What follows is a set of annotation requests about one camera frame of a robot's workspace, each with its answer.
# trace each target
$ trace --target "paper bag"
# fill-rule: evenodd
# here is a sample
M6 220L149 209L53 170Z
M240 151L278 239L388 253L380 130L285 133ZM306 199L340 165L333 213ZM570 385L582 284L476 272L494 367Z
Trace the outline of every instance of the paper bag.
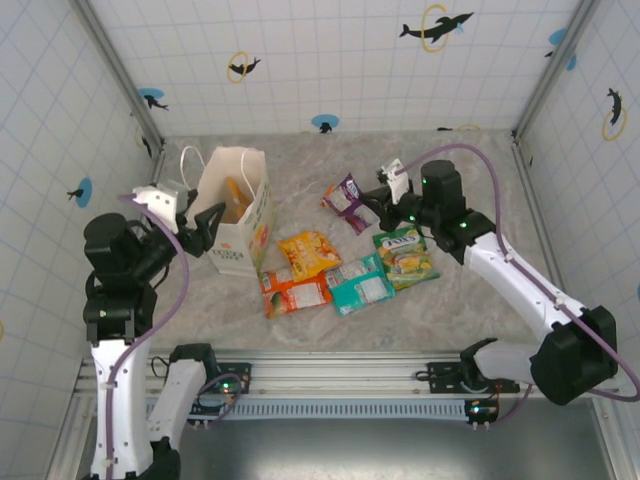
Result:
M239 219L228 179L235 181L245 197L253 199ZM193 223L195 215L221 201L227 208L213 248L207 254L220 273L257 278L275 217L264 152L245 147L214 150L200 177L198 196L189 209L189 222Z

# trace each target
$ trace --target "food package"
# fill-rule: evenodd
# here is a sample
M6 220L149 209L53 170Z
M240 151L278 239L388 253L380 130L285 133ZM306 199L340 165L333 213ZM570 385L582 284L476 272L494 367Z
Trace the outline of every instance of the food package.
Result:
M302 232L287 240L279 240L278 246L291 264L296 283L342 263L338 251L319 232Z
M331 301L324 273L303 282L293 281L289 267L260 275L260 288L267 318L274 318L301 308L325 305Z
M373 244L382 260L387 280L396 291L440 276L433 267L424 237L416 227L374 235Z
M249 200L246 195L242 193L242 190L238 188L238 184L232 177L225 178L224 182L231 192L231 198L233 199L233 203L235 206L235 214L238 220L240 220L244 215L244 212L247 211L247 207L251 205L252 200Z
M340 315L346 315L395 295L375 253L328 270L325 272L325 278Z
M360 189L351 174L347 175L338 186L330 185L322 197L322 206L329 207L339 217L343 218L356 235L360 235L372 224L377 217L359 200Z

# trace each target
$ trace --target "purple snack bag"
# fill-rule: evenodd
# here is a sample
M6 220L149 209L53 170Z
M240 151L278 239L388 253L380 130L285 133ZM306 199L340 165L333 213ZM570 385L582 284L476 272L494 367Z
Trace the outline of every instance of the purple snack bag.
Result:
M375 222L375 214L358 199L360 193L353 175L348 174L331 193L322 197L336 215L351 225L356 235L360 235Z

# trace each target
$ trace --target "grid wall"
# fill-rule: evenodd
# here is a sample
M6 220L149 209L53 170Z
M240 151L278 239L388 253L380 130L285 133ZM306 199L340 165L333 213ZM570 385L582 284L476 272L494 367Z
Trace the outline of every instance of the grid wall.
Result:
M577 58L535 121L527 161L569 293L614 314L639 372L640 3L603 1ZM640 405L628 407L640 438Z
M577 3L94 2L165 136L512 128Z
M3 0L0 478L47 471L87 349L82 231L96 214L124 211L115 195L149 180L151 161L136 137L67 1ZM69 199L85 178L92 194L85 180Z

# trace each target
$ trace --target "yellow snack bag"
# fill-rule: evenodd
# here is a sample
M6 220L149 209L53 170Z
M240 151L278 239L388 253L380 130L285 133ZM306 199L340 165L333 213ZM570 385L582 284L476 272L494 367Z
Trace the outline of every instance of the yellow snack bag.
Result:
M315 277L323 270L342 263L338 251L319 232L302 232L295 237L279 240L278 246L291 264L294 282Z

